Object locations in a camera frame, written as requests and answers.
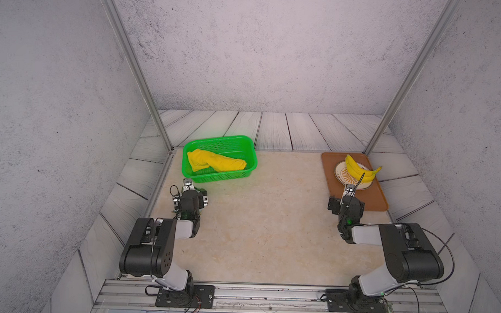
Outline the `yellow shorts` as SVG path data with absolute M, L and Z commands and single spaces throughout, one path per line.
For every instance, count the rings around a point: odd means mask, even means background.
M 245 160 L 230 158 L 202 149 L 187 152 L 187 157 L 193 172 L 208 168 L 212 168 L 215 172 L 232 172 L 244 170 L 247 166 Z

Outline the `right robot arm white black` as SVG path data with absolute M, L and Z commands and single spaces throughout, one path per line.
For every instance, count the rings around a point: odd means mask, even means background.
M 382 248 L 385 263 L 362 276 L 355 276 L 349 292 L 378 298 L 410 282 L 440 279 L 444 265 L 423 228 L 416 223 L 361 223 L 365 204 L 353 195 L 330 197 L 328 210 L 338 217 L 340 237 L 348 244 Z

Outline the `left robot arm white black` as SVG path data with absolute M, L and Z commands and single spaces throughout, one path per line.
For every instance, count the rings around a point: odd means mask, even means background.
M 201 210 L 208 205 L 208 193 L 192 186 L 173 196 L 174 218 L 139 218 L 119 260 L 123 274 L 152 277 L 165 290 L 191 294 L 190 271 L 174 262 L 177 240 L 196 237 L 201 226 Z

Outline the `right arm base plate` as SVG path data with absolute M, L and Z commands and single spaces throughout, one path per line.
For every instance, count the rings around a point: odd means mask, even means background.
M 329 312 L 338 313 L 388 313 L 383 297 L 367 297 L 343 289 L 327 289 L 320 297 L 327 303 Z

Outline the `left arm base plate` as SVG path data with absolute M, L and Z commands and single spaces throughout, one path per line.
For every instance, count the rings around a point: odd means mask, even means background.
M 195 284 L 182 291 L 160 288 L 155 306 L 158 308 L 193 308 L 212 309 L 215 298 L 215 286 Z

